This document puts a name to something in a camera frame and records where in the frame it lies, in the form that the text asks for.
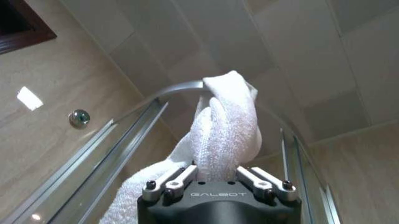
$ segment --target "curved metal rail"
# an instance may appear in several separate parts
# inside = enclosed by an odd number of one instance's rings
[[[163,88],[162,90],[159,90],[152,95],[147,96],[144,98],[144,100],[140,103],[138,103],[135,105],[135,107],[123,116],[120,116],[119,118],[115,119],[115,123],[118,123],[120,120],[123,120],[131,113],[134,113],[136,110],[139,110],[143,106],[146,106],[154,100],[167,97],[167,96],[171,96],[171,95],[184,92],[184,91],[210,91],[210,89],[206,87],[202,80],[190,81],[190,82],[171,85],[171,86]],[[284,113],[282,111],[279,111],[278,107],[275,107],[272,105],[268,105],[268,106],[258,105],[258,107],[262,110],[264,110],[276,119],[276,121],[279,122],[279,124],[284,128],[284,130],[287,130],[296,137],[300,148],[303,149],[304,156],[307,157],[308,162],[314,168],[319,182],[322,183],[322,186],[326,189],[327,182],[326,182],[323,176],[320,175],[319,169],[316,168],[314,160],[307,152],[308,151],[307,143],[304,141],[304,138],[303,138],[295,124],[292,123],[290,118],[284,115]]]

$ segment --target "white towel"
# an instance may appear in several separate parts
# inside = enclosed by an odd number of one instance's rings
[[[255,158],[262,145],[254,104],[258,90],[236,71],[203,82],[215,97],[199,99],[190,132],[168,158],[126,180],[100,223],[138,223],[136,200],[143,186],[172,167],[186,167],[195,160],[198,180],[227,181],[235,178],[238,165]]]

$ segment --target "screw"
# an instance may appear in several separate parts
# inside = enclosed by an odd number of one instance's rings
[[[272,189],[267,189],[264,192],[264,198],[268,201],[272,201],[275,199],[275,191]]]
[[[156,182],[155,181],[147,181],[146,188],[148,190],[154,190],[155,187],[156,187]]]
[[[164,196],[164,199],[172,200],[175,197],[175,192],[172,191],[172,189],[166,189],[163,196]]]
[[[292,183],[291,183],[291,181],[287,181],[287,180],[283,181],[283,189],[292,190]]]

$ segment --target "window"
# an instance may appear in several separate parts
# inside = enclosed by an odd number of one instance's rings
[[[0,54],[56,38],[23,0],[0,0]]]

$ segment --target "ceiling tile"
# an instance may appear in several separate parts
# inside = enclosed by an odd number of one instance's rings
[[[330,0],[343,33],[399,5],[399,0]]]
[[[187,24],[170,0],[118,0],[135,31],[166,68],[198,50]]]
[[[300,105],[355,87],[324,1],[279,0],[255,19]]]
[[[262,36],[240,0],[176,0],[222,72],[251,78],[274,67]]]
[[[374,124],[399,117],[399,9],[343,37]]]
[[[135,35],[118,46],[111,58],[144,96],[171,85],[166,73]]]
[[[134,33],[115,0],[62,0],[107,53]]]
[[[168,76],[174,83],[200,80],[218,75],[222,75],[219,68],[210,53],[203,49],[187,56],[168,69]]]
[[[278,0],[247,0],[252,13],[258,13],[268,4]]]
[[[182,95],[175,95],[162,117],[170,126],[171,132],[178,140],[183,138],[191,128],[195,107],[191,107]]]
[[[248,81],[258,89],[258,107],[268,107],[282,118],[290,119],[307,143],[314,141],[314,134],[307,124],[303,111],[292,97],[282,71],[271,69]]]
[[[355,90],[304,108],[304,116],[316,140],[369,126]]]
[[[282,150],[282,136],[280,136],[280,124],[274,117],[256,108],[258,113],[258,126],[262,133],[262,148],[258,157],[274,154]]]

